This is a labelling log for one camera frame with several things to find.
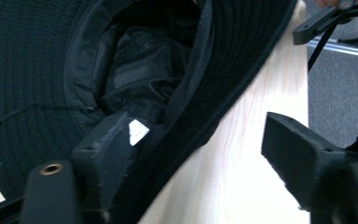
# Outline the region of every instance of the light wooden table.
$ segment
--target light wooden table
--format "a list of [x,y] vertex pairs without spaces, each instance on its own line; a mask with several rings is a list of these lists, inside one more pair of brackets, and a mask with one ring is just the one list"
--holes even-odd
[[308,124],[306,47],[291,31],[305,20],[305,4],[246,93],[209,143],[178,170],[141,223],[309,223],[309,215],[261,155],[267,111]]

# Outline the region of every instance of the black bucket hat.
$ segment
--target black bucket hat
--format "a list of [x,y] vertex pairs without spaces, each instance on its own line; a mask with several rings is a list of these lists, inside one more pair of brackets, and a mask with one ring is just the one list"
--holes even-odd
[[123,170],[104,209],[138,221],[254,79],[296,2],[0,0],[2,194],[73,160],[96,127],[131,123],[130,152],[105,164]]

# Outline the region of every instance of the white label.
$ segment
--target white label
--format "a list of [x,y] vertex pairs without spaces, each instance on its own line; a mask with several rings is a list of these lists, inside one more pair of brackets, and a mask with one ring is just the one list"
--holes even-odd
[[144,126],[137,119],[133,120],[130,123],[130,144],[135,146],[145,135],[150,131],[146,126]]

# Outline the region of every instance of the gray carpet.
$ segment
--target gray carpet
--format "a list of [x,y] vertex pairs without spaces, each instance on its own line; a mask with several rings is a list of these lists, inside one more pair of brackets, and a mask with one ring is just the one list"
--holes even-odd
[[[305,0],[308,17],[320,10]],[[358,37],[358,18],[339,25],[332,38]],[[308,48],[309,55],[313,48]],[[324,50],[309,73],[310,128],[338,147],[358,135],[358,56]]]

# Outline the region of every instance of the hat brim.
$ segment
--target hat brim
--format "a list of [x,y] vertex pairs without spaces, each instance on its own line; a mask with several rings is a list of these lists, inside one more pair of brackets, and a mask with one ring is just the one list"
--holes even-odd
[[[27,174],[37,165],[70,159],[74,146],[104,117],[87,94],[77,102],[68,97],[71,47],[92,12],[113,9],[102,14],[112,15],[130,3],[0,0],[0,190],[7,199],[23,194]],[[114,221],[139,220],[180,164],[207,142],[271,53],[295,6],[296,0],[206,1],[194,62],[169,102],[167,122],[142,142],[115,196]],[[109,22],[99,18],[88,39],[98,42]],[[91,55],[78,57],[95,59],[97,46],[86,48]],[[92,70],[93,63],[80,69]]]

